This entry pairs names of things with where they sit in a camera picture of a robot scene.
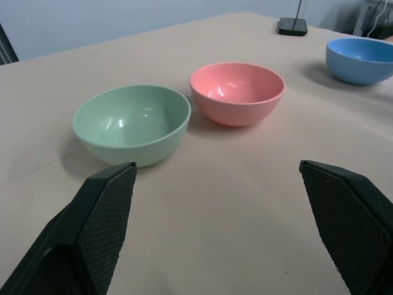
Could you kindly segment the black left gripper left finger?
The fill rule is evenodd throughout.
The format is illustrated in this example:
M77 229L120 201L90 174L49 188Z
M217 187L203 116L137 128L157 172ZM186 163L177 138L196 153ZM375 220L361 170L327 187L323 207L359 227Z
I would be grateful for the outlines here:
M125 241L137 165L87 178L44 227L0 295L106 295Z

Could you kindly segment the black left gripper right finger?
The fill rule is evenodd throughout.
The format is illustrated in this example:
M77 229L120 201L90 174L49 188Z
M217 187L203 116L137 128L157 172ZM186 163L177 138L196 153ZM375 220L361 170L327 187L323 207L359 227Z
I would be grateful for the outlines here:
M351 295L393 295L393 203L365 176L302 160L319 236Z

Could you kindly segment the green plastic bowl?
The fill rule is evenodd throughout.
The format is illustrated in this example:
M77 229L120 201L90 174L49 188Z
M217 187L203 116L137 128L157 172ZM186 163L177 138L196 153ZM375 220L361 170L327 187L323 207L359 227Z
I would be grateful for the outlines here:
M175 90L132 85L86 101L75 112L72 129L86 150L101 161L146 167L175 152L191 113L189 100Z

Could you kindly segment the blue plastic bowl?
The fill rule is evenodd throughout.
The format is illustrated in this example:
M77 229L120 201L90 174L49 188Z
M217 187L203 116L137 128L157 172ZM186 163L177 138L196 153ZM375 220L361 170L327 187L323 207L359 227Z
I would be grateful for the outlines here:
M393 43L368 38L341 38L327 43L328 70L343 82L374 85L393 76Z

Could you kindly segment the red plastic bowl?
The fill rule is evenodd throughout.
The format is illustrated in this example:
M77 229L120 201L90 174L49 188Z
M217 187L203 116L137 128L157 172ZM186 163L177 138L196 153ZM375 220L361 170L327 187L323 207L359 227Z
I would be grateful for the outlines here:
M286 84L274 71L247 63L217 63L189 79L193 99L208 119L231 127L254 125L268 117Z

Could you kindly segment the black stand base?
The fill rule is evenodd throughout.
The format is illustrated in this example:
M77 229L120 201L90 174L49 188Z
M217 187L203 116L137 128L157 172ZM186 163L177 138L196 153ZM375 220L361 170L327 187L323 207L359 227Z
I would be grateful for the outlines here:
M285 36L306 36L308 34L306 21L301 18L282 17L278 23L278 34Z

